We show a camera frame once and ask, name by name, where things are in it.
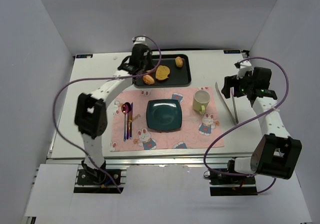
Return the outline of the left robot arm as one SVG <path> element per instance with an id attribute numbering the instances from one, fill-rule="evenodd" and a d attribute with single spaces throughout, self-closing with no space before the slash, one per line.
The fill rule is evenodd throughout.
<path id="1" fill-rule="evenodd" d="M 84 150 L 88 154 L 81 165 L 97 183 L 106 178 L 100 169 L 106 167 L 102 152 L 102 134 L 108 124 L 107 108 L 122 91 L 133 84 L 137 75 L 153 68 L 150 48 L 143 42 L 135 42 L 131 56 L 121 62 L 113 80 L 108 80 L 90 94 L 81 93 L 78 96 L 74 123 L 81 133 Z"/>

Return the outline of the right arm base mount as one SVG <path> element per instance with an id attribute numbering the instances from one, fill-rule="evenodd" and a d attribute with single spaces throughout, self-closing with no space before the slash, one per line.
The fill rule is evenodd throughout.
<path id="1" fill-rule="evenodd" d="M 212 171 L 205 171 L 203 177 L 209 181 L 212 197 L 258 195 L 254 177 L 226 176 Z"/>

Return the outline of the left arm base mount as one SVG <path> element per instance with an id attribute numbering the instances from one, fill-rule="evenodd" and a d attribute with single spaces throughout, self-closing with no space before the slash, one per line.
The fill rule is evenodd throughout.
<path id="1" fill-rule="evenodd" d="M 124 170 L 108 169 L 106 171 L 111 175 L 118 188 L 123 191 L 125 184 Z M 106 174 L 96 178 L 84 169 L 78 169 L 73 192 L 75 194 L 119 194 L 117 187 Z"/>

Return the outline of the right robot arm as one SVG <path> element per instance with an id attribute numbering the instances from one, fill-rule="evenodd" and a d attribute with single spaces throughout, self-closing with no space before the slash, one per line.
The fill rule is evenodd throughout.
<path id="1" fill-rule="evenodd" d="M 225 98 L 246 96 L 259 116 L 262 138 L 249 158 L 235 158 L 234 171 L 239 174 L 261 174 L 290 179 L 302 150 L 299 140 L 293 139 L 284 127 L 276 110 L 277 95 L 269 89 L 272 71 L 263 67 L 239 67 L 238 74 L 227 76 L 221 90 Z"/>

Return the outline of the sesame bun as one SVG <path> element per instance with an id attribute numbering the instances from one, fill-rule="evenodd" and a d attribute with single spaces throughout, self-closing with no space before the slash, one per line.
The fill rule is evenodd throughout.
<path id="1" fill-rule="evenodd" d="M 150 75 L 144 75 L 143 76 L 143 82 L 147 85 L 153 85 L 155 84 L 155 80 L 152 76 Z"/>

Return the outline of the metal serving tongs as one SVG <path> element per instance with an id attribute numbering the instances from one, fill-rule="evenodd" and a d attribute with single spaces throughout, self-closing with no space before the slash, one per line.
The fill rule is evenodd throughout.
<path id="1" fill-rule="evenodd" d="M 218 83 L 216 82 L 214 86 L 215 86 L 215 90 L 217 92 L 217 95 L 218 95 L 223 107 L 227 111 L 230 119 L 232 120 L 232 123 L 234 125 L 237 125 L 239 123 L 239 119 L 238 119 L 238 113 L 237 113 L 237 109 L 236 109 L 236 102 L 235 102 L 233 90 L 232 89 L 230 90 L 232 102 L 226 102 L 224 96 L 221 93 L 221 90 L 219 89 Z"/>

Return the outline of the toast slice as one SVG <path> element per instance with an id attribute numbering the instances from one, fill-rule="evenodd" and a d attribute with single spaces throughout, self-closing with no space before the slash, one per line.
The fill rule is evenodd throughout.
<path id="1" fill-rule="evenodd" d="M 165 66 L 165 65 L 159 65 L 156 72 L 155 72 L 155 78 L 158 80 L 158 81 L 163 81 L 163 80 L 166 80 L 169 75 L 170 75 L 170 69 Z"/>

